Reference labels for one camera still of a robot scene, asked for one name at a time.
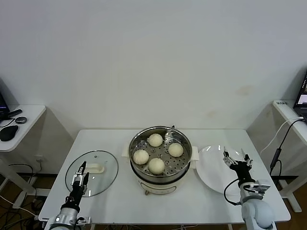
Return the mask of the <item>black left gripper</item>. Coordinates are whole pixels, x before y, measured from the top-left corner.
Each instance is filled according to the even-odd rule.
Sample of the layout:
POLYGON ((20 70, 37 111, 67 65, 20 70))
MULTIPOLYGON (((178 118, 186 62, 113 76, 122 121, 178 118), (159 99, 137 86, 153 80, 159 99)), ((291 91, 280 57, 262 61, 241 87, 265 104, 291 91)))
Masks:
POLYGON ((86 161, 84 161, 79 167, 78 171, 75 172, 71 184, 72 191, 68 196, 68 203, 73 205, 79 205, 84 192, 87 190, 87 184, 89 180, 89 173, 87 172, 85 176, 84 171, 86 168, 86 161))

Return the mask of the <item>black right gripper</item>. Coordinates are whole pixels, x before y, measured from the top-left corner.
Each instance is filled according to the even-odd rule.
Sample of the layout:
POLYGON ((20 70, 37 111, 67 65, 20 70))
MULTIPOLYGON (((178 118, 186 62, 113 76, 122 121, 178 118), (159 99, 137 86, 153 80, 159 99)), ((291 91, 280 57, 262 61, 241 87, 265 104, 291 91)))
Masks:
POLYGON ((253 183, 255 180, 251 177, 249 171, 251 170, 251 166, 253 160, 249 157, 248 154, 241 149, 241 153, 244 156, 244 161, 235 161, 233 158, 230 157, 226 147, 224 147, 223 151, 223 160, 227 166, 231 166, 231 169, 236 172, 238 177, 238 183, 253 183))

